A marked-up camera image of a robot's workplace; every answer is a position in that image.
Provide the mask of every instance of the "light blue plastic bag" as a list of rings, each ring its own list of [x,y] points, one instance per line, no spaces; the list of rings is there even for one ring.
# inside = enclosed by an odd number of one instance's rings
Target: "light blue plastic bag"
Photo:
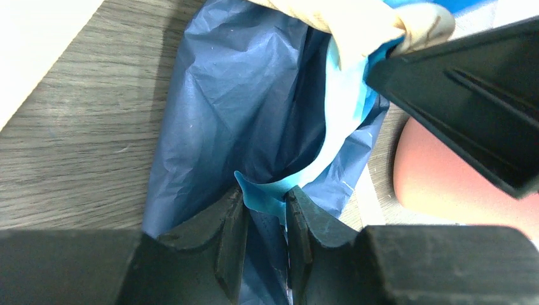
[[[387,51],[402,38],[385,43],[355,67],[339,68],[339,52],[333,38],[329,41],[325,63],[325,136],[317,157],[307,167],[284,179],[267,184],[256,184],[242,173],[234,173],[243,190],[245,205],[255,211],[277,216],[281,224],[286,223],[286,192],[294,186],[304,187],[313,182],[341,150],[350,136],[367,117],[374,105],[376,93],[365,83],[370,66],[384,59]]]

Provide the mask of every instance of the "gloved hand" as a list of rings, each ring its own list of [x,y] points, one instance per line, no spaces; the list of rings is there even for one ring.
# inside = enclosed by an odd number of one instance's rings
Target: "gloved hand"
[[[454,18],[432,3],[392,9],[382,0],[250,0],[333,35],[340,68],[361,62],[383,43],[404,36],[392,54],[420,50],[446,41],[454,31]]]

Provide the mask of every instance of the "blue plastic bag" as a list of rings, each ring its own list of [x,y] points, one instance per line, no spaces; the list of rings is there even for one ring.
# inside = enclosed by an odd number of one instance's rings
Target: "blue plastic bag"
[[[244,0],[209,0],[201,8],[178,48],[149,179],[145,232],[158,236],[207,208],[236,183],[235,171],[267,184],[318,156],[329,40],[299,20]],[[361,125],[303,187],[335,217],[367,163],[389,105],[374,93],[364,103]],[[279,219],[251,215],[240,304],[287,304],[288,257]]]
[[[245,205],[253,210],[277,216],[281,224],[286,223],[285,193],[294,186],[304,187],[313,182],[328,166],[339,163],[336,156],[341,152],[341,148],[347,138],[355,132],[361,122],[367,117],[374,106],[377,97],[376,93],[365,83],[366,74],[370,67],[376,62],[385,58],[385,54],[392,46],[395,46],[401,39],[390,41],[379,47],[368,58],[358,63],[355,67],[347,70],[339,68],[339,53],[337,45],[333,39],[329,41],[329,47],[325,62],[325,97],[324,97],[324,141],[314,160],[298,172],[293,173],[279,181],[259,184],[249,181],[239,171],[235,172],[235,177],[243,190],[243,201]],[[334,167],[331,187],[334,189],[348,189],[347,197],[343,198],[345,204],[353,191],[353,186],[357,183],[359,174],[356,172],[353,179],[339,179],[345,174],[348,166]],[[335,198],[331,198],[330,204],[338,203]],[[322,205],[324,200],[316,200]],[[337,217],[342,210],[342,205],[335,211]]]

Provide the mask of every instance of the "pink object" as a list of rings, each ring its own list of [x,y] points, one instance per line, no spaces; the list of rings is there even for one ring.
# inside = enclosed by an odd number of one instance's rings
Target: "pink object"
[[[539,238],[539,194],[515,200],[497,189],[416,120],[395,155],[395,194],[411,210],[463,224],[496,224]]]

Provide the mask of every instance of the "beige glove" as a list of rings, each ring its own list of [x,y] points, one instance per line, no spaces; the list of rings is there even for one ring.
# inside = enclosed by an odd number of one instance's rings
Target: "beige glove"
[[[381,0],[250,0],[298,18],[333,35],[342,69],[353,67],[383,43],[405,35],[395,54],[446,41],[454,18],[436,4],[419,3],[396,10]]]

